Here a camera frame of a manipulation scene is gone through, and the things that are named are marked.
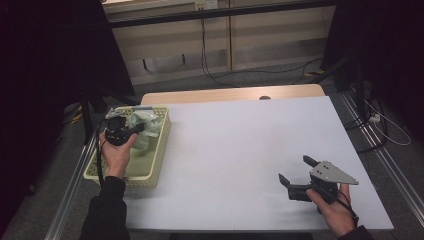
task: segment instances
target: object in basket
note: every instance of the object in basket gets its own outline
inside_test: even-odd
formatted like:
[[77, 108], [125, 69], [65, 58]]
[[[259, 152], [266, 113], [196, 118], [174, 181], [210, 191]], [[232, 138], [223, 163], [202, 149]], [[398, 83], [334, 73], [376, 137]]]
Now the object in basket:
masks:
[[145, 128], [138, 134], [137, 141], [132, 147], [145, 151], [149, 147], [149, 137], [159, 136], [163, 118], [150, 111], [135, 111], [128, 117], [128, 126], [133, 128], [140, 124]]
[[126, 126], [125, 117], [114, 117], [106, 121], [106, 140], [115, 146], [121, 146], [128, 141], [132, 134], [138, 134], [143, 130], [144, 123], [129, 128]]

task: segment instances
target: cable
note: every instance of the cable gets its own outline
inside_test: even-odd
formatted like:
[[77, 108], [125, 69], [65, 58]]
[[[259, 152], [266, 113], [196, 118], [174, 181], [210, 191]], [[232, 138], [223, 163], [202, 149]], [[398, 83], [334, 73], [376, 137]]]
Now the cable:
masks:
[[323, 193], [325, 193], [327, 196], [331, 197], [335, 202], [337, 202], [338, 204], [342, 205], [344, 208], [346, 208], [351, 214], [352, 214], [352, 219], [353, 222], [355, 223], [355, 227], [358, 226], [358, 221], [359, 221], [359, 217], [358, 215], [356, 215], [355, 211], [353, 211], [352, 206], [350, 205], [350, 201], [349, 199], [346, 197], [346, 195], [344, 195], [342, 192], [340, 192], [340, 190], [338, 190], [340, 193], [343, 194], [343, 196], [346, 198], [347, 202], [349, 205], [347, 205], [346, 203], [344, 203], [343, 201], [341, 201], [339, 198], [333, 196], [331, 193], [327, 192], [325, 189], [318, 187]]
[[305, 64], [303, 64], [303, 65], [301, 65], [299, 67], [296, 67], [296, 68], [293, 68], [293, 69], [288, 69], [288, 70], [281, 70], [281, 71], [245, 70], [245, 71], [234, 71], [234, 72], [229, 72], [229, 73], [224, 73], [224, 74], [221, 74], [221, 75], [213, 76], [209, 72], [208, 63], [207, 63], [207, 57], [206, 57], [206, 40], [205, 40], [206, 30], [205, 30], [205, 21], [204, 21], [204, 19], [201, 19], [201, 23], [202, 23], [202, 70], [203, 70], [203, 73], [205, 74], [205, 76], [209, 77], [214, 82], [216, 82], [216, 83], [218, 83], [220, 85], [225, 85], [225, 86], [239, 88], [239, 86], [235, 86], [235, 85], [227, 84], [227, 83], [222, 83], [222, 82], [219, 82], [219, 81], [216, 80], [217, 78], [222, 78], [222, 77], [225, 77], [225, 76], [228, 76], [228, 75], [239, 74], [239, 73], [270, 73], [270, 74], [276, 74], [276, 73], [292, 72], [292, 71], [296, 71], [296, 70], [299, 70], [299, 69], [302, 69], [303, 68], [301, 77], [298, 80], [296, 80], [294, 83], [292, 83], [294, 85], [294, 84], [296, 84], [297, 82], [299, 82], [302, 79], [303, 74], [305, 72], [306, 66], [308, 66], [312, 62], [315, 62], [317, 60], [321, 60], [322, 59], [322, 57], [315, 58], [315, 59], [310, 60], [309, 62], [307, 62], [307, 63], [305, 63]]
[[[377, 102], [378, 102], [378, 105], [380, 106], [380, 109], [381, 109], [381, 111], [383, 112], [383, 107], [381, 106], [381, 102], [380, 102], [380, 100], [378, 100], [377, 99]], [[387, 123], [386, 123], [386, 121], [384, 120], [384, 121], [381, 121], [381, 125], [383, 126], [383, 131], [384, 131], [384, 133], [385, 133], [385, 135], [384, 135], [384, 137], [383, 137], [383, 139], [378, 139], [378, 141], [379, 141], [379, 143], [378, 144], [376, 144], [375, 146], [373, 146], [373, 147], [370, 147], [370, 148], [366, 148], [366, 149], [363, 149], [363, 150], [360, 150], [360, 151], [356, 151], [358, 154], [359, 153], [366, 153], [366, 152], [369, 152], [369, 151], [373, 151], [373, 150], [375, 150], [375, 149], [377, 149], [377, 148], [380, 148], [380, 147], [382, 147], [384, 144], [386, 144], [387, 143], [387, 137], [386, 136], [388, 136], [389, 135], [389, 133], [388, 133], [388, 129], [387, 129]]]
[[200, 21], [202, 23], [202, 70], [203, 70], [203, 73], [208, 78], [212, 79], [217, 84], [238, 88], [238, 86], [235, 86], [233, 84], [222, 83], [222, 82], [217, 81], [215, 79], [216, 77], [213, 77], [212, 74], [209, 72], [208, 61], [207, 61], [207, 58], [206, 58], [206, 41], [205, 41], [206, 30], [205, 30], [205, 20], [204, 19], [201, 19]]
[[100, 127], [101, 127], [102, 123], [105, 122], [105, 121], [106, 121], [106, 119], [103, 119], [102, 121], [99, 122], [99, 124], [97, 125], [97, 128], [96, 128], [96, 132], [94, 133], [95, 134], [95, 140], [94, 141], [95, 141], [95, 144], [96, 144], [96, 151], [97, 151], [96, 166], [97, 166], [97, 175], [99, 176], [100, 187], [103, 187], [104, 178], [103, 178], [103, 169], [102, 169], [102, 153], [101, 153], [101, 148], [99, 147], [99, 141], [100, 141], [99, 135], [100, 135]]
[[[353, 85], [351, 85], [351, 87], [350, 87], [354, 92], [356, 92], [356, 89], [353, 87]], [[380, 107], [380, 109], [381, 109], [381, 112], [384, 114], [384, 111], [383, 111], [383, 107], [382, 107], [382, 105], [381, 105], [381, 102], [380, 102], [380, 100], [376, 97], [376, 99], [377, 99], [377, 102], [378, 102], [378, 105], [379, 105], [379, 107]], [[366, 152], [369, 152], [369, 151], [373, 151], [373, 150], [375, 150], [375, 149], [377, 149], [377, 148], [380, 148], [380, 147], [382, 147], [384, 144], [386, 144], [387, 143], [387, 139], [388, 139], [388, 135], [389, 135], [389, 133], [388, 133], [388, 128], [387, 128], [387, 123], [386, 123], [386, 119], [385, 118], [383, 118], [383, 121], [381, 121], [381, 125], [383, 126], [383, 132], [384, 132], [384, 134], [383, 134], [383, 139], [379, 139], [378, 137], [377, 137], [377, 140], [378, 140], [378, 143], [375, 145], [375, 146], [372, 146], [372, 147], [370, 147], [370, 148], [366, 148], [366, 149], [363, 149], [363, 150], [356, 150], [356, 153], [358, 153], [358, 154], [360, 154], [360, 153], [366, 153]]]
[[295, 84], [296, 84], [296, 83], [298, 83], [300, 80], [302, 80], [303, 75], [305, 74], [305, 68], [306, 68], [306, 66], [308, 66], [308, 65], [309, 65], [309, 64], [311, 64], [312, 62], [315, 62], [316, 60], [320, 60], [320, 59], [322, 59], [322, 58], [316, 58], [316, 59], [313, 59], [313, 60], [311, 60], [311, 61], [309, 61], [309, 62], [305, 63], [305, 64], [303, 65], [303, 68], [302, 68], [302, 75], [300, 75], [299, 79], [297, 79], [296, 81], [294, 81], [294, 83], [292, 83], [291, 85], [295, 85]]
[[346, 202], [349, 204], [349, 207], [352, 207], [352, 205], [350, 205], [350, 199], [347, 198], [346, 195], [342, 191], [340, 191], [340, 189], [338, 189], [337, 191], [343, 195], [343, 197], [346, 199]]
[[409, 137], [409, 135], [398, 125], [396, 125], [393, 121], [391, 121], [390, 119], [388, 119], [386, 116], [384, 116], [382, 113], [380, 113], [379, 111], [377, 111], [373, 106], [371, 106], [371, 104], [368, 103], [368, 101], [365, 101], [365, 103], [372, 108], [376, 113], [380, 114], [381, 117], [383, 117], [385, 120], [389, 121], [391, 124], [393, 124], [395, 127], [397, 127], [403, 134], [405, 134], [405, 136], [408, 138], [408, 142], [407, 143], [399, 143], [396, 142], [395, 140], [389, 138], [386, 134], [384, 134], [378, 127], [377, 124], [374, 122], [374, 126], [375, 128], [384, 136], [386, 137], [388, 140], [390, 140], [391, 142], [400, 145], [400, 146], [407, 146], [411, 143], [411, 138]]

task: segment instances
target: hand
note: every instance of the hand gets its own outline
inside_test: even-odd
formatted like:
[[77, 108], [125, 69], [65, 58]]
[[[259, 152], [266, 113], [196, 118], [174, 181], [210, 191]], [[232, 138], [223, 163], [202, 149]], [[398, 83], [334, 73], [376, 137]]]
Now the hand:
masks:
[[104, 132], [100, 134], [99, 139], [100, 144], [103, 144], [102, 154], [108, 167], [107, 175], [122, 179], [130, 161], [130, 149], [137, 140], [137, 134], [131, 135], [128, 141], [121, 146], [107, 142]]
[[[340, 184], [340, 192], [338, 194], [339, 200], [345, 204], [350, 204], [349, 185]], [[338, 202], [328, 204], [322, 199], [321, 195], [312, 189], [306, 191], [306, 194], [314, 202], [322, 212], [330, 230], [336, 234], [337, 237], [346, 235], [355, 229], [355, 223], [352, 219], [352, 214], [345, 207], [340, 205]]]

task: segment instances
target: black cable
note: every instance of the black cable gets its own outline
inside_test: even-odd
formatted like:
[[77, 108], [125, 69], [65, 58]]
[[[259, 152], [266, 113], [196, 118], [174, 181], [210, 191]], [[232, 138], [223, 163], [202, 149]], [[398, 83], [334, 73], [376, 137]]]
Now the black cable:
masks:
[[389, 231], [390, 235], [392, 235], [394, 240], [397, 240], [397, 237], [395, 236], [395, 234], [392, 231]]
[[99, 184], [100, 187], [103, 187], [103, 183], [104, 183], [104, 178], [103, 178], [103, 169], [102, 169], [102, 153], [101, 153], [101, 148], [99, 147], [99, 135], [100, 135], [100, 127], [102, 125], [103, 122], [105, 122], [106, 119], [103, 119], [102, 121], [100, 121], [100, 123], [97, 125], [96, 128], [96, 132], [95, 134], [95, 144], [96, 144], [96, 151], [97, 151], [97, 162], [96, 162], [96, 166], [97, 166], [97, 176], [99, 177]]
[[219, 82], [215, 79], [215, 77], [212, 76], [212, 74], [209, 72], [209, 67], [208, 67], [208, 61], [206, 58], [206, 41], [205, 41], [205, 35], [206, 35], [206, 30], [205, 30], [205, 20], [201, 19], [200, 20], [202, 23], [202, 70], [203, 73], [210, 79], [212, 79], [212, 81], [214, 81], [217, 84], [220, 85], [224, 85], [224, 86], [229, 86], [229, 87], [234, 87], [234, 88], [239, 88], [238, 86], [235, 86], [233, 84], [228, 84], [228, 83], [222, 83]]
[[347, 204], [349, 204], [349, 207], [352, 207], [352, 205], [350, 205], [350, 199], [342, 191], [340, 191], [340, 189], [338, 189], [337, 191], [342, 194], [342, 196], [346, 199], [346, 202]]
[[[381, 105], [381, 102], [380, 102], [380, 100], [378, 98], [376, 98], [376, 99], [377, 99], [377, 103], [379, 104], [379, 107], [380, 107], [379, 110], [381, 111], [381, 114], [384, 115], [384, 110], [383, 110], [383, 107]], [[388, 136], [389, 135], [389, 132], [388, 132], [387, 122], [386, 122], [386, 119], [385, 118], [383, 118], [381, 120], [381, 125], [383, 126], [383, 133], [384, 133], [384, 135]], [[375, 146], [370, 147], [370, 148], [366, 148], [366, 149], [363, 149], [363, 150], [359, 150], [359, 151], [357, 150], [356, 152], [358, 154], [359, 153], [366, 153], [366, 152], [373, 151], [373, 150], [375, 150], [377, 148], [380, 148], [380, 147], [384, 146], [384, 144], [387, 143], [387, 137], [386, 136], [383, 136], [382, 139], [378, 139], [377, 138], [379, 143], [377, 143]]]
[[232, 84], [227, 84], [227, 83], [222, 83], [217, 81], [217, 78], [222, 78], [228, 75], [232, 75], [232, 74], [239, 74], [239, 73], [270, 73], [270, 74], [275, 74], [275, 73], [286, 73], [286, 72], [292, 72], [292, 71], [296, 71], [299, 69], [303, 68], [302, 71], [302, 75], [300, 76], [300, 78], [298, 80], [296, 80], [294, 83], [292, 83], [293, 85], [296, 84], [297, 82], [299, 82], [302, 77], [303, 74], [305, 72], [305, 68], [306, 66], [308, 66], [309, 64], [311, 64], [312, 62], [315, 62], [317, 60], [321, 60], [322, 57], [319, 58], [315, 58], [299, 67], [293, 68], [293, 69], [288, 69], [288, 70], [282, 70], [282, 71], [264, 71], [264, 70], [245, 70], [245, 71], [234, 71], [234, 72], [229, 72], [229, 73], [224, 73], [221, 75], [217, 75], [217, 76], [213, 76], [210, 72], [209, 72], [209, 68], [208, 68], [208, 63], [207, 63], [207, 57], [206, 57], [206, 41], [205, 41], [205, 35], [206, 35], [206, 30], [205, 30], [205, 21], [204, 19], [201, 19], [201, 23], [202, 23], [202, 70], [203, 73], [205, 74], [205, 76], [209, 77], [210, 79], [212, 79], [214, 82], [220, 84], [220, 85], [226, 85], [226, 86], [230, 86], [230, 87], [236, 87], [239, 88], [239, 86], [235, 86]]
[[325, 189], [318, 187], [323, 193], [325, 193], [327, 196], [331, 197], [335, 202], [337, 202], [338, 204], [342, 205], [344, 208], [346, 208], [351, 214], [352, 214], [352, 219], [353, 222], [355, 223], [355, 227], [358, 226], [358, 221], [359, 221], [359, 217], [358, 215], [356, 215], [355, 211], [353, 211], [352, 206], [350, 205], [349, 199], [346, 197], [346, 195], [344, 195], [340, 190], [338, 190], [340, 193], [343, 194], [343, 196], [346, 198], [349, 206], [344, 203], [343, 201], [341, 201], [338, 197], [333, 196], [331, 193], [327, 192]]
[[309, 62], [305, 63], [305, 64], [303, 65], [303, 67], [302, 67], [302, 74], [300, 75], [299, 79], [297, 79], [297, 80], [296, 80], [294, 83], [292, 83], [291, 85], [295, 85], [295, 84], [296, 84], [296, 83], [298, 83], [300, 80], [302, 80], [302, 78], [303, 78], [303, 74], [305, 74], [306, 66], [308, 66], [309, 64], [311, 64], [311, 63], [313, 63], [313, 62], [315, 62], [315, 61], [317, 61], [317, 60], [320, 60], [320, 59], [322, 59], [322, 58], [315, 58], [315, 59], [312, 59], [311, 61], [309, 61]]

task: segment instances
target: metal frame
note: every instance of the metal frame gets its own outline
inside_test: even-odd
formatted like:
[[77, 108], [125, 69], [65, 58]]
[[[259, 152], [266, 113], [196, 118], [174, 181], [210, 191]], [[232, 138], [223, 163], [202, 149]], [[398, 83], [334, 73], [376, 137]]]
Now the metal frame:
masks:
[[222, 8], [222, 9], [213, 9], [213, 10], [205, 10], [205, 11], [174, 13], [174, 14], [166, 14], [166, 15], [153, 16], [153, 17], [118, 19], [118, 20], [110, 20], [107, 23], [87, 24], [83, 26], [74, 25], [74, 26], [68, 26], [62, 29], [89, 30], [89, 29], [99, 29], [99, 28], [133, 27], [133, 26], [150, 25], [150, 24], [158, 24], [158, 23], [181, 22], [181, 21], [196, 20], [196, 19], [207, 19], [207, 18], [217, 18], [217, 17], [248, 15], [248, 14], [256, 14], [256, 13], [281, 12], [281, 11], [298, 10], [298, 9], [328, 7], [328, 6], [335, 6], [340, 2], [342, 1], [341, 0], [303, 0], [303, 1], [295, 1], [295, 2], [258, 5], [258, 6]]
[[[349, 113], [353, 118], [357, 119], [359, 117], [358, 113], [355, 111], [356, 104], [355, 101], [350, 96], [342, 95], [342, 101], [348, 109]], [[362, 134], [365, 136], [366, 140], [371, 146], [377, 146], [379, 140], [376, 132], [371, 128], [369, 123], [366, 123], [364, 126], [360, 127]], [[399, 166], [396, 164], [396, 161], [383, 146], [374, 150], [378, 159], [380, 160], [383, 167], [386, 169], [390, 178], [392, 178], [396, 187], [399, 189], [399, 192], [403, 195], [412, 212], [417, 217], [417, 220], [420, 222], [421, 226], [424, 227], [424, 200], [417, 193], [412, 184], [408, 181], [406, 176], [400, 170]]]

